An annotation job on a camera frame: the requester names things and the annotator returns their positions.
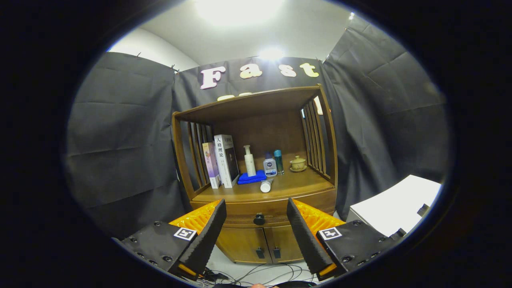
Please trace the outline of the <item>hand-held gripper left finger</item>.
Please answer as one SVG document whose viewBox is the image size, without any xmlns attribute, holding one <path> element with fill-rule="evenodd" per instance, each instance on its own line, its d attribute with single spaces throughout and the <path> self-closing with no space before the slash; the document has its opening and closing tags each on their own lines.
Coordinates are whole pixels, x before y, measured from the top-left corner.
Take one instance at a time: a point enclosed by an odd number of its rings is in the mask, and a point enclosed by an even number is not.
<svg viewBox="0 0 512 288">
<path fill-rule="evenodd" d="M 159 270 L 197 280 L 204 275 L 226 217 L 226 203 L 220 199 L 171 222 L 154 221 L 114 242 Z"/>
</svg>

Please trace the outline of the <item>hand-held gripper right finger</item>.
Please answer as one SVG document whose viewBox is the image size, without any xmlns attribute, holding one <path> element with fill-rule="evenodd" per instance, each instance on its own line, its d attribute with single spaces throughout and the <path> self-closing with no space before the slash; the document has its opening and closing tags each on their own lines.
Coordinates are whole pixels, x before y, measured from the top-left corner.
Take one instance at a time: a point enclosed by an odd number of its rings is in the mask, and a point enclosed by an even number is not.
<svg viewBox="0 0 512 288">
<path fill-rule="evenodd" d="M 344 222 L 293 198 L 286 214 L 302 257 L 319 281 L 369 264 L 406 235 L 400 228 L 385 236 L 364 221 Z"/>
</svg>

